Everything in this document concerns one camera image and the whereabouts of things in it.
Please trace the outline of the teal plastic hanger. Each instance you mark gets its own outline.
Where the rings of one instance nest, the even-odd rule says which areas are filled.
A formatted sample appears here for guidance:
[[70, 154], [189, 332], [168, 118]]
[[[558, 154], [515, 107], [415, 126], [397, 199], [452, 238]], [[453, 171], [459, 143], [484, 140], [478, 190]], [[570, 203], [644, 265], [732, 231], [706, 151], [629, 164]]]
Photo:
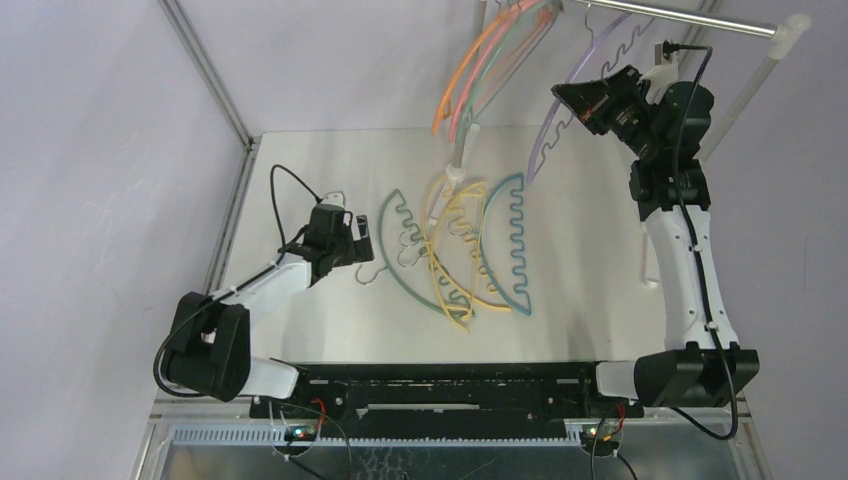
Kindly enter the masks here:
[[[480, 261], [483, 270], [488, 274], [490, 283], [495, 292], [501, 297], [507, 306], [512, 311], [530, 317], [533, 312], [532, 296], [528, 291], [529, 277], [527, 275], [527, 256], [526, 256], [526, 228], [525, 228], [525, 208], [524, 208], [524, 191], [525, 191], [525, 174], [522, 172], [514, 173], [504, 177], [492, 190], [483, 207], [482, 225], [479, 233], [481, 234], [479, 250]], [[512, 244], [509, 250], [509, 256], [513, 261], [510, 268], [510, 273], [517, 279], [510, 289], [506, 289], [503, 283], [497, 279], [497, 276], [492, 269], [490, 257], [486, 251], [485, 231], [488, 226], [488, 221], [492, 217], [495, 210], [493, 204], [506, 192], [511, 198], [508, 210], [510, 218], [508, 225], [510, 233], [508, 239]]]

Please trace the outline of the orange plastic hanger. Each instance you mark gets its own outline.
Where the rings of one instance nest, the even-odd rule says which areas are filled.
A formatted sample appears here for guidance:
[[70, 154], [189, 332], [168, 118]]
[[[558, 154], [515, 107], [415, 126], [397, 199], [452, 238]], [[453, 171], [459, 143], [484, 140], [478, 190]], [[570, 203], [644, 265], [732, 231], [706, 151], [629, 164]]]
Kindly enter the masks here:
[[433, 135], [439, 132], [444, 122], [449, 121], [448, 137], [450, 141], [455, 139], [462, 114], [466, 108], [473, 109], [471, 90], [474, 83], [486, 77], [482, 72], [483, 63], [496, 56], [495, 50], [505, 36], [538, 5], [538, 1], [518, 1], [484, 24], [483, 32], [474, 43], [471, 42], [444, 87], [430, 127]]

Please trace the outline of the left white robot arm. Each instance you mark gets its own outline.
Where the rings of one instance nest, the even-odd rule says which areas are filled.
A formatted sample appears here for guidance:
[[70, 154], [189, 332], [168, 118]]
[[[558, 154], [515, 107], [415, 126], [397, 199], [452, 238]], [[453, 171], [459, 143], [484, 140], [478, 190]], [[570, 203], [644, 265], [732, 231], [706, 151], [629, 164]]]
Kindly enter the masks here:
[[305, 414], [313, 392], [298, 381], [300, 368], [254, 355], [252, 331], [332, 270], [373, 258], [367, 216], [317, 204], [309, 222], [262, 270], [215, 294], [189, 292], [179, 300], [170, 332], [154, 356], [155, 383], [174, 397], [222, 402], [270, 397], [290, 417]]

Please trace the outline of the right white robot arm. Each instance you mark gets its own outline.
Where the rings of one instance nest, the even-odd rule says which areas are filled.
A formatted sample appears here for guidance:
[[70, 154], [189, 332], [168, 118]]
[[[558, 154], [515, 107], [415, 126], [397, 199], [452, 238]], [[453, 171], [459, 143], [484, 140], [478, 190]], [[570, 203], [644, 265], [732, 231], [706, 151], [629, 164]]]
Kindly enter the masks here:
[[592, 134], [612, 134], [636, 156], [629, 189], [658, 263], [665, 348], [634, 361], [604, 361], [578, 402], [605, 415], [618, 398], [645, 407], [724, 407], [759, 373], [723, 303], [711, 248], [711, 206], [696, 154], [714, 96], [697, 82], [672, 83], [647, 99], [648, 83], [626, 66], [601, 80], [557, 84], [553, 96]]

